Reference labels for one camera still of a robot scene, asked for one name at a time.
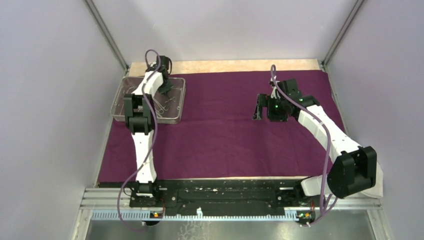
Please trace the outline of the metal mesh instrument tray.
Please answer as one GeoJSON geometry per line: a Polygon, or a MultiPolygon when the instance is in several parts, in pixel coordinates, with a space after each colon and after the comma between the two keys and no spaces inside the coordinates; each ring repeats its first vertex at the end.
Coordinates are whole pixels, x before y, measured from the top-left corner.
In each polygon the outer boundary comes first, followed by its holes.
{"type": "MultiPolygon", "coordinates": [[[[135,91],[142,80],[142,76],[125,77],[121,80],[110,110],[110,114],[116,121],[125,120],[124,95],[135,91]]],[[[182,77],[171,77],[169,82],[172,83],[171,90],[166,94],[157,92],[153,98],[159,124],[177,124],[182,118],[186,80],[182,77]]]]}

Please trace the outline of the maroon wrap cloth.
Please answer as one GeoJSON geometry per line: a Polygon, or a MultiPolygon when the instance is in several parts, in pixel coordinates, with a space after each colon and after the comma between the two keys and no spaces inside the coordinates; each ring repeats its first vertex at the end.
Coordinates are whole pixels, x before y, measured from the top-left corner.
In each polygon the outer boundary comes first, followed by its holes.
{"type": "Polygon", "coordinates": [[[258,94],[270,94],[269,71],[183,74],[177,124],[160,124],[153,147],[159,180],[317,176],[325,149],[293,118],[253,120],[258,94]]]}

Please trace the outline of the surgical clamp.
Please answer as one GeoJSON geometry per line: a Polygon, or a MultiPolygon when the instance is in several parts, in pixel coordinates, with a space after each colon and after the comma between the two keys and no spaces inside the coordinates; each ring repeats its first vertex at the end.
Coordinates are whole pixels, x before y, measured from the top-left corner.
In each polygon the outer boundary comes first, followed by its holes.
{"type": "Polygon", "coordinates": [[[178,101],[178,98],[176,97],[176,96],[169,96],[168,98],[167,98],[167,100],[165,100],[165,102],[164,102],[164,106],[166,107],[166,108],[169,108],[171,105],[173,105],[174,103],[176,103],[178,101]]]}

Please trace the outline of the surgical forceps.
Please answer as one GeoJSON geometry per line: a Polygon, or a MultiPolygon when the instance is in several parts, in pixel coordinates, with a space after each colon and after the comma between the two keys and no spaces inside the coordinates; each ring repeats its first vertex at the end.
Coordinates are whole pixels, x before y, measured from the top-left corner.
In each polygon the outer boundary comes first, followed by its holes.
{"type": "Polygon", "coordinates": [[[154,99],[154,107],[155,112],[160,117],[168,118],[169,115],[172,115],[172,111],[174,109],[174,104],[172,104],[170,107],[165,107],[165,101],[159,101],[154,99]]]}

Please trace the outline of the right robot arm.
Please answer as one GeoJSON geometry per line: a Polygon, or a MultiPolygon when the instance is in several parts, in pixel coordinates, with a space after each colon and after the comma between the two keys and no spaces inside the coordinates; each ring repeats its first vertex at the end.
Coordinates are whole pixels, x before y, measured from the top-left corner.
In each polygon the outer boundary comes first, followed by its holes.
{"type": "Polygon", "coordinates": [[[317,195],[330,195],[344,199],[361,193],[380,199],[383,194],[383,171],[377,161],[377,152],[371,146],[362,146],[345,134],[325,113],[312,95],[303,95],[296,79],[271,80],[271,94],[258,94],[253,120],[266,117],[271,122],[287,122],[294,118],[308,130],[325,149],[325,162],[332,164],[322,175],[300,182],[293,192],[299,206],[307,206],[317,195]]]}

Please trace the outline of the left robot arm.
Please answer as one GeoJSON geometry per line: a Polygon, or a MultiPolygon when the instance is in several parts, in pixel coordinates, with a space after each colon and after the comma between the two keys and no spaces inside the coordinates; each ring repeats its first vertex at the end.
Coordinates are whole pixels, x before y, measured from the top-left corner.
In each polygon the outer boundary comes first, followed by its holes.
{"type": "Polygon", "coordinates": [[[169,68],[172,61],[165,55],[156,57],[156,62],[147,65],[146,73],[139,86],[123,98],[125,125],[131,133],[135,147],[137,170],[136,186],[132,197],[141,197],[149,207],[160,202],[160,193],[154,189],[157,173],[153,163],[153,145],[156,141],[158,121],[154,108],[154,96],[168,89],[169,68]]]}

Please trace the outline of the white crumpled cloth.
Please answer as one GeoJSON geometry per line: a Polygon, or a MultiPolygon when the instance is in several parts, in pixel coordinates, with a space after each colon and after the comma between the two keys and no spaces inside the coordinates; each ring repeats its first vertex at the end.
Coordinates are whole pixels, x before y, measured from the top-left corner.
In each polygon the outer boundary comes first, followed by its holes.
{"type": "Polygon", "coordinates": [[[371,188],[361,191],[361,193],[367,197],[381,199],[384,197],[383,188],[384,173],[380,166],[380,163],[376,164],[376,180],[375,185],[371,188]]]}

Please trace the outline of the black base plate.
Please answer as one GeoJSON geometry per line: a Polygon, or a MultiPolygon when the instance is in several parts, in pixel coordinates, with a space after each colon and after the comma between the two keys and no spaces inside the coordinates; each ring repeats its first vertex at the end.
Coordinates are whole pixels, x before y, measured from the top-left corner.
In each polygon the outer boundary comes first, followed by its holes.
{"type": "Polygon", "coordinates": [[[319,209],[319,196],[305,196],[300,180],[275,179],[186,179],[156,180],[153,197],[133,198],[136,181],[100,182],[101,189],[124,187],[131,208],[159,208],[158,216],[193,215],[200,208],[207,216],[284,215],[290,207],[305,207],[300,216],[319,209]]]}

